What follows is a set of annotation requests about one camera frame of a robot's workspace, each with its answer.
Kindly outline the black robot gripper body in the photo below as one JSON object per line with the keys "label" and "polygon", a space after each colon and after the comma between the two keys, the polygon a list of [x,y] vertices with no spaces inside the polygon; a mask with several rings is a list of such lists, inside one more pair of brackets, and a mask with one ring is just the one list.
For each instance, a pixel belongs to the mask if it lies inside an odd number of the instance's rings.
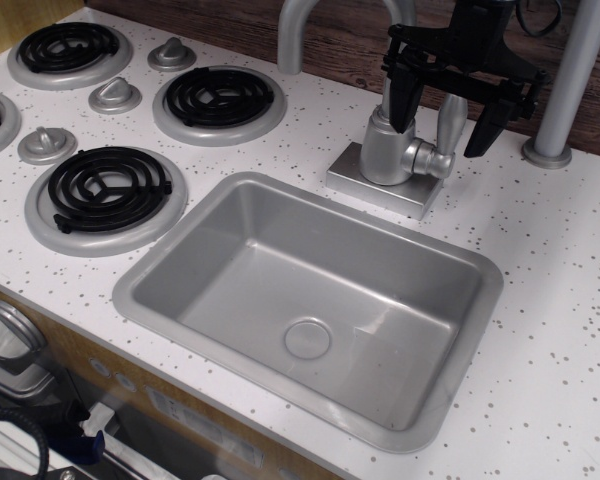
{"label": "black robot gripper body", "polygon": [[420,68],[424,88],[486,105],[502,98],[515,103],[510,121],[532,117],[548,73],[511,51],[504,33],[517,1],[458,1],[445,28],[395,24],[383,69]]}

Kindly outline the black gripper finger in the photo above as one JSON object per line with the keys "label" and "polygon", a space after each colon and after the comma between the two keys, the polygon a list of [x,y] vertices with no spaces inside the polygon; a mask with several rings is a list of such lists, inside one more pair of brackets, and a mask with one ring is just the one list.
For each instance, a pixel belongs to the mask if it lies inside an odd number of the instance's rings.
{"label": "black gripper finger", "polygon": [[473,129],[464,151],[466,158],[483,156],[505,129],[513,114],[515,103],[507,99],[496,99],[488,102]]}
{"label": "black gripper finger", "polygon": [[424,90],[420,68],[392,67],[388,72],[389,120],[397,133],[405,133],[414,120]]}

